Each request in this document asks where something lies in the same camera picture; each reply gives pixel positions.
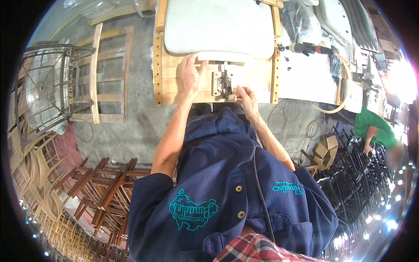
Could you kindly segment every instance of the person in green shirt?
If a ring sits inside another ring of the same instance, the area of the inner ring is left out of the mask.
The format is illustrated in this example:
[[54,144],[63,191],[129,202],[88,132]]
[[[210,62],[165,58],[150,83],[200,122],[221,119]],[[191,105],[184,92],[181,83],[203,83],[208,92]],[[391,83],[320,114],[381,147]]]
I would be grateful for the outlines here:
[[397,168],[403,158],[404,147],[395,137],[393,128],[387,121],[363,107],[355,118],[354,130],[355,135],[365,139],[366,155],[372,150],[370,142],[383,145],[386,147],[386,165],[390,169]]

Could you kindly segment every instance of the teal embroidered text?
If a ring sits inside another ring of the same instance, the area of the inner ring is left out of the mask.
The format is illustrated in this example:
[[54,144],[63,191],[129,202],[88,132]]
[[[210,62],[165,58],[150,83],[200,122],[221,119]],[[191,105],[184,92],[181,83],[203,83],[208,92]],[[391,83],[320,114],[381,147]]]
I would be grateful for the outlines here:
[[204,227],[209,218],[218,212],[218,206],[215,202],[214,199],[210,199],[200,204],[194,203],[181,189],[170,202],[169,212],[176,221],[178,230],[181,230],[183,224],[185,224],[187,230],[195,231]]
[[276,182],[277,184],[280,184],[279,186],[273,186],[272,190],[274,191],[281,191],[283,193],[287,193],[287,190],[294,191],[294,194],[301,195],[304,193],[301,191],[300,185],[292,182],[285,182],[285,181],[279,181]]

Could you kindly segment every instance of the white foam cushion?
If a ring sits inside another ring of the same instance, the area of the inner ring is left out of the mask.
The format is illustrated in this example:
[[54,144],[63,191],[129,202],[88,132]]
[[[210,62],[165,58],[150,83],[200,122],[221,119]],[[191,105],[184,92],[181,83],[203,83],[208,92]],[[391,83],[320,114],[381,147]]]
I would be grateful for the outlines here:
[[271,8],[254,0],[169,0],[164,42],[175,54],[231,52],[268,59],[274,52]]

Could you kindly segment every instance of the green shirt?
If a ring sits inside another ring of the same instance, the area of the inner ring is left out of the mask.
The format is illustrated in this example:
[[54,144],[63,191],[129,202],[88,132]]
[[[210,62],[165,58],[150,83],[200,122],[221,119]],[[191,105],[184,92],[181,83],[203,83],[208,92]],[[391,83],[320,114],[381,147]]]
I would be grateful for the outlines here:
[[377,137],[372,137],[371,142],[388,146],[389,144],[397,141],[394,136],[393,128],[387,121],[370,110],[362,108],[361,113],[357,114],[355,119],[355,135],[365,139],[370,126],[378,128]]

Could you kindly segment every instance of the person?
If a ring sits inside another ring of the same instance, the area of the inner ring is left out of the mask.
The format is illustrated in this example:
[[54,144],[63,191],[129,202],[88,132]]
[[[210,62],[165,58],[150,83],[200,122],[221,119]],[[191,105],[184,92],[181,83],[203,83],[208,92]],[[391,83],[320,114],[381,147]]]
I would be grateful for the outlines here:
[[250,88],[237,86],[237,107],[245,114],[223,106],[188,120],[208,64],[196,70],[196,58],[190,54],[181,63],[181,101],[157,146],[150,175],[134,183],[130,257],[212,261],[249,233],[317,257],[338,225],[329,200],[306,168],[295,169],[261,118]]
[[354,122],[354,134],[365,139],[364,153],[368,156],[372,148],[370,143],[378,143],[386,147],[385,163],[395,170],[403,160],[403,143],[394,135],[390,124],[379,115],[366,108],[361,109]]
[[239,236],[228,243],[212,262],[326,262],[322,259],[289,252],[261,234]]

